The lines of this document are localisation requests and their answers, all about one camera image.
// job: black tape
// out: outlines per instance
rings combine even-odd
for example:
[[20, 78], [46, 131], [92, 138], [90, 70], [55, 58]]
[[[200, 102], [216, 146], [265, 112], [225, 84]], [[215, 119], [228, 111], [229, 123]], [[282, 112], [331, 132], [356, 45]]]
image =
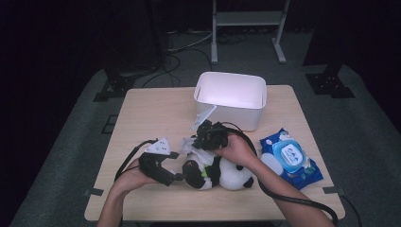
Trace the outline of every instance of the black tape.
[[331, 186], [331, 187], [324, 187], [323, 192], [324, 194], [333, 194], [333, 193], [339, 193], [339, 190], [335, 186]]
[[87, 196], [87, 197], [91, 197], [91, 195], [101, 196], [101, 195], [103, 195], [103, 190], [97, 189], [97, 188], [86, 189], [86, 191], [83, 195]]

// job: person's arm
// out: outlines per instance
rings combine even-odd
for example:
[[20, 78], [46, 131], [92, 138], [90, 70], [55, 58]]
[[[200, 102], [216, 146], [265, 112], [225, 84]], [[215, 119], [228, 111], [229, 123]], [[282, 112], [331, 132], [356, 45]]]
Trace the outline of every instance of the person's arm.
[[[228, 146], [215, 150], [215, 153], [230, 162], [248, 168], [269, 191], [282, 196], [309, 200], [307, 196], [260, 161], [240, 136], [229, 135]], [[330, 218], [320, 209], [276, 199], [274, 199], [274, 202], [291, 226], [334, 226]]]
[[132, 190], [145, 184], [156, 183], [156, 181], [141, 172], [137, 159], [133, 160], [127, 169], [129, 170], [124, 172], [110, 189], [97, 222], [98, 227], [118, 226], [123, 214], [125, 197]]

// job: gray carpet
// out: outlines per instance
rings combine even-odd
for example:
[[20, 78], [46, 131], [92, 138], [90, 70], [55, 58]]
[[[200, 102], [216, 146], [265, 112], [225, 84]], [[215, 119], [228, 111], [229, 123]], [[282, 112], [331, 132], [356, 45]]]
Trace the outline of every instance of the gray carpet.
[[[363, 226], [399, 226], [401, 216], [401, 135], [366, 90], [353, 70], [343, 66], [340, 79], [355, 98], [316, 96], [305, 74], [321, 72], [321, 66], [302, 66], [310, 33], [285, 33], [281, 45], [287, 58], [280, 64], [270, 42], [273, 34], [238, 35], [238, 44], [218, 46], [213, 71], [256, 75], [267, 84], [288, 84], [297, 95], [327, 168], [337, 188], [346, 192]], [[200, 36], [176, 34], [170, 48], [190, 44]], [[210, 58], [209, 42], [193, 48]], [[196, 86], [199, 75], [211, 70], [205, 55], [188, 50], [174, 54], [180, 65], [169, 74], [151, 80], [138, 79], [134, 87]], [[166, 58], [166, 69], [177, 65]], [[110, 134], [102, 134], [109, 115], [118, 114], [123, 98], [93, 102], [106, 81], [101, 70], [82, 92], [45, 164], [31, 187], [12, 226], [95, 226], [83, 214], [106, 151]], [[343, 201], [346, 217], [339, 226], [357, 226], [351, 206]], [[125, 222], [124, 226], [139, 223]], [[286, 226], [285, 222], [274, 222]]]

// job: black and white plush toy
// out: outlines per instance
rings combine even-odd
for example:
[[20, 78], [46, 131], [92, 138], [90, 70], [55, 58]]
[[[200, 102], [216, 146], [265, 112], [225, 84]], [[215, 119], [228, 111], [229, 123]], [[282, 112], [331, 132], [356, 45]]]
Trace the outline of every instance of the black and white plush toy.
[[194, 139], [183, 139], [181, 153], [187, 158], [183, 164], [185, 180], [199, 190], [210, 189], [218, 184], [228, 190], [249, 188], [253, 185], [251, 171], [217, 156], [210, 150], [192, 147]]

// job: blue wet wipes package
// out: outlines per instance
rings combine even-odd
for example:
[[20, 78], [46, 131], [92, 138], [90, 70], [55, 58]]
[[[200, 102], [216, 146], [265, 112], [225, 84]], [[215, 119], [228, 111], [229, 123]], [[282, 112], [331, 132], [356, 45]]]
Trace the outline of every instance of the blue wet wipes package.
[[323, 179], [316, 163], [284, 129], [260, 140], [261, 160], [298, 190]]

